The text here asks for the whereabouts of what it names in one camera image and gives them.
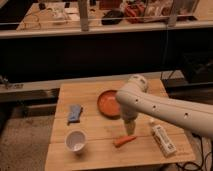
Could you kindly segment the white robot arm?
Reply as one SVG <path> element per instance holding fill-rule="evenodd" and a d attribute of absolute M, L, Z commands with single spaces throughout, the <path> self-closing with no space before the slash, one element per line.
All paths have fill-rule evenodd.
<path fill-rule="evenodd" d="M 213 105 L 159 97 L 147 90 L 147 79 L 135 74 L 116 93 L 127 131 L 144 113 L 213 140 Z"/>

